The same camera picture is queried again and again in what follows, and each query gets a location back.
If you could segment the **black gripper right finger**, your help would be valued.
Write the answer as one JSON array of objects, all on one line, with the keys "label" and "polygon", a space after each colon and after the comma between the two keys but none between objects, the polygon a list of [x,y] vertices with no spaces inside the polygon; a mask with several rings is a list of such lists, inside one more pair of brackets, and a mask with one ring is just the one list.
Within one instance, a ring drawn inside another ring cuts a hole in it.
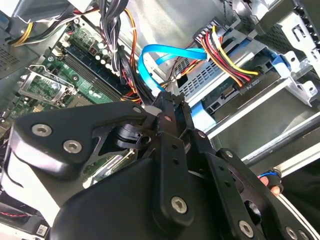
[{"label": "black gripper right finger", "polygon": [[187,166],[214,195],[214,217],[224,240],[312,240],[314,233],[228,148],[214,150],[195,128],[183,97],[174,104]]}]

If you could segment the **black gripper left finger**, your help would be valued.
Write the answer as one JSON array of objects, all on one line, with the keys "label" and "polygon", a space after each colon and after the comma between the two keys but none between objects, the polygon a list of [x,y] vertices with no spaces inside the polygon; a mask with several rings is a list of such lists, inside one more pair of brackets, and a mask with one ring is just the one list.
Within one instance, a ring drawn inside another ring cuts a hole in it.
[{"label": "black gripper left finger", "polygon": [[63,204],[83,190],[86,166],[128,149],[147,155],[160,134],[184,140],[193,129],[184,96],[168,92],[146,107],[119,101],[25,114],[8,139],[8,194],[52,226]]}]

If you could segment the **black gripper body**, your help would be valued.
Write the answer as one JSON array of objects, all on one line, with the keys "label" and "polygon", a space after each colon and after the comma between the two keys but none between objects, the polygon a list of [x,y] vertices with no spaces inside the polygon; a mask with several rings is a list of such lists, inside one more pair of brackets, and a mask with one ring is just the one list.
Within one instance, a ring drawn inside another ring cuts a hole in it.
[{"label": "black gripper body", "polygon": [[56,216],[52,240],[280,240],[269,214],[256,226],[226,163],[205,156],[207,175],[188,171],[156,179],[145,159],[70,198]]}]

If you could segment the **person's hand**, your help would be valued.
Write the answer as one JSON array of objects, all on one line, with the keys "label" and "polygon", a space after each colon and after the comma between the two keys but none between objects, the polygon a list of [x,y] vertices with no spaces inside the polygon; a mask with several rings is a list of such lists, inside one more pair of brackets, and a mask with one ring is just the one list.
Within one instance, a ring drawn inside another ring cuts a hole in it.
[{"label": "person's hand", "polygon": [[281,179],[277,175],[269,174],[259,176],[258,179],[276,196],[278,197],[283,190]]}]

